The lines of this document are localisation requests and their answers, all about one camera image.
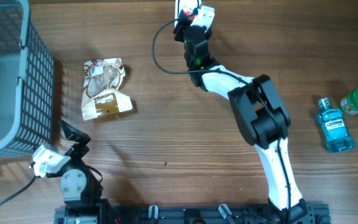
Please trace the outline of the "snack packet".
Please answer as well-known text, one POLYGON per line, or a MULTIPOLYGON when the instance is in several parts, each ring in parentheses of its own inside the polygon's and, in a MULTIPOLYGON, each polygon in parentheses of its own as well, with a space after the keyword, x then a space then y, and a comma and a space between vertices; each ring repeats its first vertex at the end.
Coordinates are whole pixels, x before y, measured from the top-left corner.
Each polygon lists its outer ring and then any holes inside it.
POLYGON ((86 61, 83 65, 84 90, 81 101, 83 120, 123 113, 133 109, 129 96, 120 92, 126 77, 120 58, 86 61))

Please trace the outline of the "blue mouthwash bottle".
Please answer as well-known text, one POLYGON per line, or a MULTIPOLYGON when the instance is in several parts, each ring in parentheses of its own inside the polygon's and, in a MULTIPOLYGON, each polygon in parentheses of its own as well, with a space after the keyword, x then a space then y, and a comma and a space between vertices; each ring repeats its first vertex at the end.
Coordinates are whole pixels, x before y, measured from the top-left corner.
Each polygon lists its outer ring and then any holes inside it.
POLYGON ((326 147, 330 153, 350 151, 355 147, 349 135, 340 109, 333 108, 328 98, 318 100, 320 111, 316 120, 323 131, 326 147))

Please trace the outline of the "red white small box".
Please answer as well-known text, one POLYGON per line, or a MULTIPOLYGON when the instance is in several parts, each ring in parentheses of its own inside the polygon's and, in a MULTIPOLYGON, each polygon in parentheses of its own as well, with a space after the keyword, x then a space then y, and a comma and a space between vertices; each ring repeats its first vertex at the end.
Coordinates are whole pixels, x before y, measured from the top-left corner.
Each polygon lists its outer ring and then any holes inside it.
POLYGON ((191 9, 182 9, 178 15, 179 19, 184 19, 185 21, 193 22, 196 13, 191 9))

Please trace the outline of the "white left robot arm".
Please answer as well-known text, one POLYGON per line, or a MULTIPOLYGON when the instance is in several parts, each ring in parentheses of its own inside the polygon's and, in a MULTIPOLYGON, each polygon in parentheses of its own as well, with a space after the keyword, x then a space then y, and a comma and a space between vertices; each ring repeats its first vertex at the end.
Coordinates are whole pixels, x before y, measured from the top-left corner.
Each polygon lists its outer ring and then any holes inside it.
POLYGON ((54 222, 57 224, 109 223, 111 206, 107 199, 101 198, 103 186, 101 180, 94 176, 98 171, 82 160, 90 150, 87 144, 91 138, 64 120, 60 121, 60 127, 65 137, 74 144, 65 153, 69 161, 58 171, 65 206, 56 209, 54 222))

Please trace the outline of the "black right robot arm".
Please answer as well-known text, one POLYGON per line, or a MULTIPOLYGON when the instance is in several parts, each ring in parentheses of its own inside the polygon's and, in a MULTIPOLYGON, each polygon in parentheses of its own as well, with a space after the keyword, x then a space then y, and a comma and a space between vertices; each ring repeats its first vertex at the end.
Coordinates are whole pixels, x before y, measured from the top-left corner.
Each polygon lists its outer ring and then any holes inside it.
POLYGON ((268 199, 277 215, 285 223, 303 218, 307 206, 288 155, 290 115, 272 79, 268 75, 244 77, 218 63, 209 52, 209 27, 197 24, 193 16, 177 19, 173 33, 184 44, 187 73, 194 86, 229 100, 241 136, 260 157, 268 199))

